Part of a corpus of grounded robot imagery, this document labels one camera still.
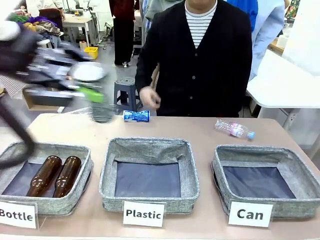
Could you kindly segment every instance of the yellow bin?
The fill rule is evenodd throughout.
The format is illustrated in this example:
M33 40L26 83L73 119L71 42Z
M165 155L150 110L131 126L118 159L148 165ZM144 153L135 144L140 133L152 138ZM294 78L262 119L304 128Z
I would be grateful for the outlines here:
M97 59L98 57L98 48L96 46L88 46L84 49L84 52L89 54L93 59Z

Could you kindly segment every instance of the table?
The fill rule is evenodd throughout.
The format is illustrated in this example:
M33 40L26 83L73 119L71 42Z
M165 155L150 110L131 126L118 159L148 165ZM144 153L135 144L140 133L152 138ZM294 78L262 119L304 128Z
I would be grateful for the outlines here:
M259 118L269 117L269 109L293 109L283 125L286 130L299 109L320 108L318 89L318 79L270 50L266 51L257 76L247 86L249 95L262 107Z
M269 44L268 48L271 51L273 51L281 56L284 53L285 49L283 47L277 46L277 42L278 42L278 38L273 40L272 43Z
M320 236L320 212L310 220L272 222L269 229L227 225L227 216L222 210L210 168L218 144L290 148L302 157L316 176L320 176L313 163L275 120L237 118L236 121L256 132L253 142L215 131L215 118L159 116L152 117L149 123L124 123L118 116L111 123L101 124L93 122L84 114L41 114L29 127L37 141L84 145L91 149L94 169L89 186L71 216L48 217L41 230L0 225L0 233L83 237L81 239L90 237L86 238L90 240L94 240L94 237L300 240ZM200 196L191 214L166 215L163 228L146 228L124 226L121 213L106 212L103 209L98 187L108 142L114 137L128 136L182 138L190 142L200 182Z
M91 17L75 16L73 14L66 14L63 22L63 27L68 28L68 34L71 42L75 42L71 28L84 28L85 38L87 44L89 44L88 31L90 35L91 44L96 45L95 26Z

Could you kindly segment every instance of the gray plastic stool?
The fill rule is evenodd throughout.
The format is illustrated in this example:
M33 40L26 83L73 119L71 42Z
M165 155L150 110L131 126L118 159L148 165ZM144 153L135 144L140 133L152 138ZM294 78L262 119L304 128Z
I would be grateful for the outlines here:
M136 95L135 79L132 77L124 77L114 82L114 100L113 104L122 110L137 111L141 106L140 97Z

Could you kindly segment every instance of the dark blue fabric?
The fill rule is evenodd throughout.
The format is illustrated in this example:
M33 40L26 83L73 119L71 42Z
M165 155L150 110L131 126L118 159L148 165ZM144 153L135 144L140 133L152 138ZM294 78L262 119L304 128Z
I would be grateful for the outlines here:
M50 43L54 49L59 48L60 44L62 43L59 36L54 36L47 31L39 33L39 41L46 40L46 39L50 40Z
M256 18L258 15L258 0L227 0L227 2L242 11L250 17L251 32L255 30Z
M14 177L12 182L6 187L2 195L9 196L22 196L25 197L30 188L30 182L34 178L35 174L41 168L42 164L25 162L21 170ZM51 185L48 187L47 191L41 196L44 198L52 198L55 192L55 182L56 177L52 180Z
M114 196L180 198L179 165L118 162Z
M243 198L295 199L276 167L224 166L231 191Z

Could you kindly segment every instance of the white table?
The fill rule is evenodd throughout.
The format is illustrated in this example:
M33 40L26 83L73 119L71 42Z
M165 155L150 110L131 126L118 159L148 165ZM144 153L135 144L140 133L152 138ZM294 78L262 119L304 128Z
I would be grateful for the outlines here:
M308 72L267 50L257 76L247 86L247 92L261 106L258 118L268 118L270 109L293 109L284 122L288 130L299 109L320 109L320 81ZM320 136L309 157L320 148Z
M90 35L91 44L96 45L95 27L92 17L75 16L73 14L66 14L63 22L63 27L68 28L68 34L71 42L75 42L71 28L84 28L85 38L87 44L89 44L88 31Z

